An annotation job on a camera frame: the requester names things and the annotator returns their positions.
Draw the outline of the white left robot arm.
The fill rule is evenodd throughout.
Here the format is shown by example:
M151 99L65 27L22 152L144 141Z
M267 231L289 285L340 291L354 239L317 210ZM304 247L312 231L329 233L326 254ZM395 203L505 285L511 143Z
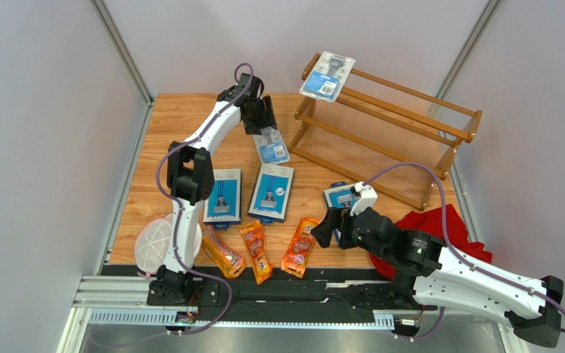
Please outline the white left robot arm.
M167 167L160 191L172 201L171 238L163 264L150 283L153 306L184 305L195 294L193 265L202 241L199 218L215 184L212 156L227 134L243 124L248 135L276 124L263 81L243 73L216 99L211 114L184 142L174 141L159 165Z

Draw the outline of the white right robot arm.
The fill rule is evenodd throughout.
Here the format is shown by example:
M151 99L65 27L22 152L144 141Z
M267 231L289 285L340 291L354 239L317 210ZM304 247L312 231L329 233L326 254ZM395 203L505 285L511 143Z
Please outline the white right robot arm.
M555 348L561 336L564 283L553 276L522 277L496 268L440 238L401 229L372 208L353 215L331 207L310 231L322 248L339 231L342 249L362 248L395 270L388 295L397 309L443 307L506 325L520 339Z

